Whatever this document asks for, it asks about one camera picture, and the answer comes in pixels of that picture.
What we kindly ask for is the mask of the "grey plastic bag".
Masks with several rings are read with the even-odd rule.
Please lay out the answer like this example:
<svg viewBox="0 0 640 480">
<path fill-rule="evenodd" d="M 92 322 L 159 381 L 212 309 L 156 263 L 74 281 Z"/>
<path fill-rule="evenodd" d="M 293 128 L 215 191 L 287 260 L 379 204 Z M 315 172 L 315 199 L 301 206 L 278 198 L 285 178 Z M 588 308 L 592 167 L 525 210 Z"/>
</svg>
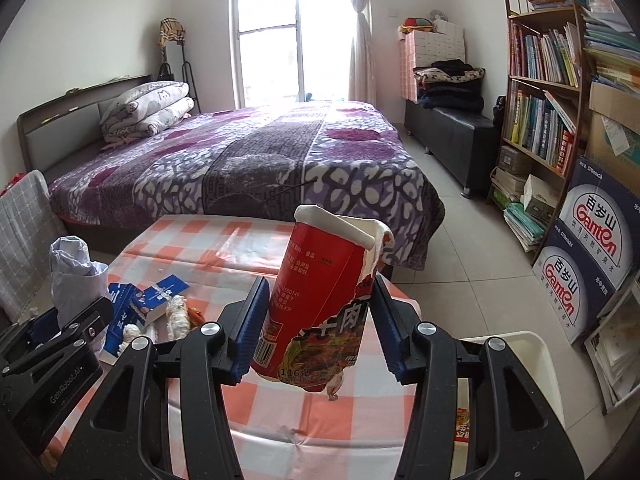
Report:
<svg viewBox="0 0 640 480">
<path fill-rule="evenodd" d="M 107 295 L 108 265 L 92 260 L 87 243 L 78 236 L 62 236 L 53 242 L 49 262 L 51 299 L 59 326 Z"/>
</svg>

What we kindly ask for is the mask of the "white net tissue wad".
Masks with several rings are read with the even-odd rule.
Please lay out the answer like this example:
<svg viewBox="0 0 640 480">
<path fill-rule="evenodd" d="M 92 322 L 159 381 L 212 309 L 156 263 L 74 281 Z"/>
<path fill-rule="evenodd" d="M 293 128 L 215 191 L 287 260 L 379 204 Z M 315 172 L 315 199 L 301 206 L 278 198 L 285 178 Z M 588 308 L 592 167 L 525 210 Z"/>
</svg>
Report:
<svg viewBox="0 0 640 480">
<path fill-rule="evenodd" d="M 186 298 L 181 295 L 172 296 L 166 304 L 167 336 L 170 340 L 185 337 L 191 330 Z"/>
</svg>

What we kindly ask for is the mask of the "red instant noodle cup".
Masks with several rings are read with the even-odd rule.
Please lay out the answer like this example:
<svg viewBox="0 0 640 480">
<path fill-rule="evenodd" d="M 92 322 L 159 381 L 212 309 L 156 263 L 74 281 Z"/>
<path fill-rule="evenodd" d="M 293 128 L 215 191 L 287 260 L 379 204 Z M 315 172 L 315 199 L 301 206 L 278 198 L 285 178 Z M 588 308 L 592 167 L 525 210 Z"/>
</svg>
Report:
<svg viewBox="0 0 640 480">
<path fill-rule="evenodd" d="M 356 364 L 373 282 L 393 233 L 375 219 L 300 205 L 253 356 L 263 378 L 338 398 Z"/>
</svg>

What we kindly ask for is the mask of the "small crumpled white tissue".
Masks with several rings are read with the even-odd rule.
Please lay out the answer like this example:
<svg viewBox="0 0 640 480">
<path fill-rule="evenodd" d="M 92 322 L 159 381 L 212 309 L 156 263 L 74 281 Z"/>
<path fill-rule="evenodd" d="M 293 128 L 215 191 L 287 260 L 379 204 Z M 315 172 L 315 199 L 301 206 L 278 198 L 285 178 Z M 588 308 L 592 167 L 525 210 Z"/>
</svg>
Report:
<svg viewBox="0 0 640 480">
<path fill-rule="evenodd" d="M 130 344 L 134 338 L 141 335 L 140 327 L 137 324 L 126 324 L 122 329 L 122 342 L 124 344 Z"/>
</svg>

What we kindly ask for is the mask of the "small blue carton box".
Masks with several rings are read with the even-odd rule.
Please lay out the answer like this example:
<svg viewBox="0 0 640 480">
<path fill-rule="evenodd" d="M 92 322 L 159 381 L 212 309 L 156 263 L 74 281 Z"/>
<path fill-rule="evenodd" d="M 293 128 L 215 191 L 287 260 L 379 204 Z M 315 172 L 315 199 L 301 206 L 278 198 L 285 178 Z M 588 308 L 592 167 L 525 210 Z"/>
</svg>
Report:
<svg viewBox="0 0 640 480">
<path fill-rule="evenodd" d="M 145 290 L 135 288 L 131 305 L 136 312 L 137 326 L 145 328 L 161 318 L 166 312 L 168 301 L 181 295 L 188 288 L 189 285 L 175 274 L 163 278 Z"/>
</svg>

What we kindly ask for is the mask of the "stack of papers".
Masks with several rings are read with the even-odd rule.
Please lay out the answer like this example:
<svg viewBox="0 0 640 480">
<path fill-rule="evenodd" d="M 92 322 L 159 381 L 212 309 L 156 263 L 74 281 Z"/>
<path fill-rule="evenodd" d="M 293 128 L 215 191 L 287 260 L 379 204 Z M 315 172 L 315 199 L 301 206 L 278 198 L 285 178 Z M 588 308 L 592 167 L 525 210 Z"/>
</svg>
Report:
<svg viewBox="0 0 640 480">
<path fill-rule="evenodd" d="M 604 414 L 639 394 L 639 280 L 634 280 L 585 340 Z"/>
</svg>

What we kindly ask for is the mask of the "grey checkered cloth cover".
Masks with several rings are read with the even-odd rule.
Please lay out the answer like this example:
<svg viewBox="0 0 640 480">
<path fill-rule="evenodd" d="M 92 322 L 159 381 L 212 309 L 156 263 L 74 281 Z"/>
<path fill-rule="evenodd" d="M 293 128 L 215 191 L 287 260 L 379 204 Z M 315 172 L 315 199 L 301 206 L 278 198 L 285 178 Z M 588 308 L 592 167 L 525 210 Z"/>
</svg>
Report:
<svg viewBox="0 0 640 480">
<path fill-rule="evenodd" d="M 50 246 L 65 234 L 40 171 L 25 174 L 1 196 L 1 311 L 10 323 L 49 279 Z"/>
</svg>

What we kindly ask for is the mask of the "orange peel piece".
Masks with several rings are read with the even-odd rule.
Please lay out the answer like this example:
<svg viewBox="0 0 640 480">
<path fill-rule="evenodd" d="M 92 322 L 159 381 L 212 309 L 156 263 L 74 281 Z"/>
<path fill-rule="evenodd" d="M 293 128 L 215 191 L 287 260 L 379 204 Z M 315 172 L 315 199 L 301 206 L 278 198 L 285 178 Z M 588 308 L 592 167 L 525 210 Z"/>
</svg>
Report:
<svg viewBox="0 0 640 480">
<path fill-rule="evenodd" d="M 188 307 L 186 309 L 186 312 L 188 312 L 188 318 L 190 321 L 191 328 L 201 326 L 202 324 L 205 323 L 205 318 L 203 313 L 197 308 Z"/>
</svg>

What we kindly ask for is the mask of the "lower Ganten water carton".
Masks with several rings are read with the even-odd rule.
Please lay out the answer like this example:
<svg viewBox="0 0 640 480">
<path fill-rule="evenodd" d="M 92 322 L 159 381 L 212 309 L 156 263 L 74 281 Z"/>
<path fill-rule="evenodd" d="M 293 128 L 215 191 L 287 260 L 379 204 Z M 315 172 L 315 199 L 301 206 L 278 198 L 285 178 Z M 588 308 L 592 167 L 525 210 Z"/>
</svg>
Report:
<svg viewBox="0 0 640 480">
<path fill-rule="evenodd" d="M 615 287 L 561 222 L 551 227 L 533 266 L 570 344 L 587 337 Z"/>
</svg>

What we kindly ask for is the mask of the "ganten water carton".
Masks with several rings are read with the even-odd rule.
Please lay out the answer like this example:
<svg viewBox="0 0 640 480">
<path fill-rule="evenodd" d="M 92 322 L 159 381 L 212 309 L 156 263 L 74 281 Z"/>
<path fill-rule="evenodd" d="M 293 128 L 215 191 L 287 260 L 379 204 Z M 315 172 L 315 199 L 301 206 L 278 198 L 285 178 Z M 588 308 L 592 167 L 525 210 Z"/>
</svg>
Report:
<svg viewBox="0 0 640 480">
<path fill-rule="evenodd" d="M 533 266 L 570 344 L 587 337 L 615 287 L 561 222 L 551 227 Z"/>
<path fill-rule="evenodd" d="M 639 197 L 585 156 L 559 218 L 615 288 L 639 269 Z"/>
</svg>

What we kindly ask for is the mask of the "orange white checkered tablecloth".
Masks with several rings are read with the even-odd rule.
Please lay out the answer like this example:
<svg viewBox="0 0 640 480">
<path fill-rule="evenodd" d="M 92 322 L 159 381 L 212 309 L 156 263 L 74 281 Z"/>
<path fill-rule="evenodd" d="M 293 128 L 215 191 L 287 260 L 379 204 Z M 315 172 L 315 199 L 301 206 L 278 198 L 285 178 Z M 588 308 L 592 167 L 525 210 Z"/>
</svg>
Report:
<svg viewBox="0 0 640 480">
<path fill-rule="evenodd" d="M 165 216 L 116 255 L 108 279 L 145 289 L 175 274 L 189 285 L 188 305 L 215 321 L 256 276 L 274 280 L 291 231 L 268 220 Z M 247 479 L 393 478 L 414 398 L 388 371 L 372 323 L 335 401 L 254 372 L 222 392 Z"/>
</svg>

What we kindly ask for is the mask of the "dark bed headboard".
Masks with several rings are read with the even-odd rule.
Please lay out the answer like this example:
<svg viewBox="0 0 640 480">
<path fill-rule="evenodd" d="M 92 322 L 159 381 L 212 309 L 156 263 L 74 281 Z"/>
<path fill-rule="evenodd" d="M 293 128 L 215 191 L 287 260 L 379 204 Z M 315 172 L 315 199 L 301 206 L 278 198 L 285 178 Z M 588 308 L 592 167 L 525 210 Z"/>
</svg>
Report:
<svg viewBox="0 0 640 480">
<path fill-rule="evenodd" d="M 27 170 L 51 183 L 96 158 L 104 147 L 102 114 L 125 91 L 152 80 L 150 75 L 117 78 L 70 90 L 17 117 L 16 128 Z"/>
</svg>

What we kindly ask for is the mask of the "upper Ganten water carton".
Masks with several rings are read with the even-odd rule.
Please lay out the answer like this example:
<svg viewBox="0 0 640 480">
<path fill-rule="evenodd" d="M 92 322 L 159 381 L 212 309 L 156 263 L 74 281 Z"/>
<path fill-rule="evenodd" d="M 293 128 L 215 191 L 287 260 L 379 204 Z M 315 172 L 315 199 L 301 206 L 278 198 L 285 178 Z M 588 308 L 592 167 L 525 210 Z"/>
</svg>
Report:
<svg viewBox="0 0 640 480">
<path fill-rule="evenodd" d="M 559 218 L 615 288 L 639 269 L 639 197 L 585 156 Z"/>
</svg>

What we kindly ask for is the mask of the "folded floral quilt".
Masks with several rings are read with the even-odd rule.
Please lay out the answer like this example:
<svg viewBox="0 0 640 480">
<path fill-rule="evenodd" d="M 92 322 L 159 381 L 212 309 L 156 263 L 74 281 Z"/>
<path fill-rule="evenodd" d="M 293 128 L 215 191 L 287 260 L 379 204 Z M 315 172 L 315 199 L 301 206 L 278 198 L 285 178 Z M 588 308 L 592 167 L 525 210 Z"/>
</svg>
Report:
<svg viewBox="0 0 640 480">
<path fill-rule="evenodd" d="M 186 82 L 152 81 L 125 91 L 107 107 L 99 125 L 108 145 L 150 138 L 177 125 L 194 107 Z"/>
</svg>

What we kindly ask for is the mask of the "purple patterned bed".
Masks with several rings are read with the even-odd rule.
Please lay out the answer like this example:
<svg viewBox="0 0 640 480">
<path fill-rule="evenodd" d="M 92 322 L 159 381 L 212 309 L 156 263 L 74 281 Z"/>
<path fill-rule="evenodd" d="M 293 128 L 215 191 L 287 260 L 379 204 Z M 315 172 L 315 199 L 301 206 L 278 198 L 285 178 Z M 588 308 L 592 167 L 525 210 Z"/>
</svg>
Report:
<svg viewBox="0 0 640 480">
<path fill-rule="evenodd" d="M 421 270 L 445 217 L 436 188 L 397 129 L 363 102 L 241 108 L 185 119 L 106 148 L 49 188 L 67 222 L 143 230 L 166 214 L 290 222 L 317 205 L 380 220 L 394 241 L 382 259 Z"/>
</svg>

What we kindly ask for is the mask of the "black bench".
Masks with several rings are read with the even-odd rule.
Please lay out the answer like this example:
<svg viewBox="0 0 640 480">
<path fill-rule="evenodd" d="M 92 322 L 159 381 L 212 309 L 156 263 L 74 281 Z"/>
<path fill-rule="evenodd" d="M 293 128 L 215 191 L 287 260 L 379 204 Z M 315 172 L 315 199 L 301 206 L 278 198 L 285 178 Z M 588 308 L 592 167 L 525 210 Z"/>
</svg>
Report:
<svg viewBox="0 0 640 480">
<path fill-rule="evenodd" d="M 490 119 L 406 102 L 404 126 L 461 184 L 465 197 L 485 197 L 500 136 Z"/>
</svg>

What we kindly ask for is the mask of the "brown cardboard box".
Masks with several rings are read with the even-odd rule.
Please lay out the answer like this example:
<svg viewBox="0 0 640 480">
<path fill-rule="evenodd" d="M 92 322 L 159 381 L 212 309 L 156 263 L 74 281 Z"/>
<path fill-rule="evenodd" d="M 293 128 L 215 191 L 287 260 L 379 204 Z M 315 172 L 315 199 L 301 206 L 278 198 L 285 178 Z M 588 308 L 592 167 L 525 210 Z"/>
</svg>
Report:
<svg viewBox="0 0 640 480">
<path fill-rule="evenodd" d="M 629 191 L 639 195 L 639 97 L 594 82 L 586 155 Z"/>
</svg>

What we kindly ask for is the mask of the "black coat rack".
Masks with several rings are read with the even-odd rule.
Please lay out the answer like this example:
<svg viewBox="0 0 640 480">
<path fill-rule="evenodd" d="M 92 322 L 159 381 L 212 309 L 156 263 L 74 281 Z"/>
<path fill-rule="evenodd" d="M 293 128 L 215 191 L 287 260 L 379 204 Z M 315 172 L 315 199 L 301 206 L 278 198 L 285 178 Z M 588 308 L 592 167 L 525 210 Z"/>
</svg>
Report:
<svg viewBox="0 0 640 480">
<path fill-rule="evenodd" d="M 201 111 L 198 88 L 196 88 L 192 64 L 186 59 L 186 30 L 175 18 L 160 21 L 160 69 L 158 80 L 185 82 L 189 86 L 189 96 L 194 101 L 194 110 Z"/>
</svg>

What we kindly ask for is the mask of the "pile of dark clothes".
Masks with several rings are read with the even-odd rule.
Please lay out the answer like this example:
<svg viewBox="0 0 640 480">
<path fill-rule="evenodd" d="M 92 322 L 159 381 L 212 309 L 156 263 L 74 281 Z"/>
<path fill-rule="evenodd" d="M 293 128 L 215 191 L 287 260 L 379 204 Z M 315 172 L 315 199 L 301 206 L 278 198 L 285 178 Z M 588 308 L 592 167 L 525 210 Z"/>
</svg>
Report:
<svg viewBox="0 0 640 480">
<path fill-rule="evenodd" d="M 416 67 L 416 102 L 423 108 L 446 108 L 480 114 L 484 108 L 483 67 L 474 67 L 460 58 L 437 61 L 430 66 Z"/>
</svg>

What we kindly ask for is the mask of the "sheer curtain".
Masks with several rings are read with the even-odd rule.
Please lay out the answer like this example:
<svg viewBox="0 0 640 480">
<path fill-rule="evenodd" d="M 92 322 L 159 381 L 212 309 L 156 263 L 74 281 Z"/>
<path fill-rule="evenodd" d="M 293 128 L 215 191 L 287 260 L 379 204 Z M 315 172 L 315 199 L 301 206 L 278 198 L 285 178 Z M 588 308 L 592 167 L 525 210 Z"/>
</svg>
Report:
<svg viewBox="0 0 640 480">
<path fill-rule="evenodd" d="M 374 105 L 376 87 L 372 32 L 368 18 L 370 0 L 350 2 L 356 20 L 349 65 L 349 99 Z"/>
</svg>

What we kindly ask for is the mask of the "wooden bookshelf with books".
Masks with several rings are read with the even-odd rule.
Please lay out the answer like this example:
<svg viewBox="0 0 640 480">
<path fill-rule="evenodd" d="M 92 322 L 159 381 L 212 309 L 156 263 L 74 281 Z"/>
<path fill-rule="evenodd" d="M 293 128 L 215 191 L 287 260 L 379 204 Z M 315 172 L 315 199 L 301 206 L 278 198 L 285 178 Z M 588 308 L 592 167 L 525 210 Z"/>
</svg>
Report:
<svg viewBox="0 0 640 480">
<path fill-rule="evenodd" d="M 584 154 L 588 0 L 504 0 L 508 86 L 489 196 L 526 255 L 544 246 Z"/>
</svg>

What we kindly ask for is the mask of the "pink drawer cabinet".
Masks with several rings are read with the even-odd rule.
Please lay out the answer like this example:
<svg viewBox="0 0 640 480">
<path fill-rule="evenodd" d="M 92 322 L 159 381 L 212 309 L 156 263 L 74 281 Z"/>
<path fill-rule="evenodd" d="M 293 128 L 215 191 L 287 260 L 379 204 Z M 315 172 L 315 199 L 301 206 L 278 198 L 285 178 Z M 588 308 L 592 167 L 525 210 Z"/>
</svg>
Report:
<svg viewBox="0 0 640 480">
<path fill-rule="evenodd" d="M 434 62 L 458 58 L 465 60 L 464 28 L 444 20 L 434 21 L 434 30 L 399 33 L 400 96 L 418 102 L 418 87 L 413 70 Z"/>
</svg>

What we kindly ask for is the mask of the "window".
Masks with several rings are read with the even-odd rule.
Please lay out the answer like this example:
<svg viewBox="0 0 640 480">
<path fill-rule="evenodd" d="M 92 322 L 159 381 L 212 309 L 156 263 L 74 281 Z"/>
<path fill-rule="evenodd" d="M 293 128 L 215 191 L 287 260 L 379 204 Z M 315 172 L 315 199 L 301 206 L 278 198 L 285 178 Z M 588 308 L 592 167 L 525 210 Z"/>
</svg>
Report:
<svg viewBox="0 0 640 480">
<path fill-rule="evenodd" d="M 230 0 L 235 104 L 346 101 L 350 0 Z"/>
</svg>

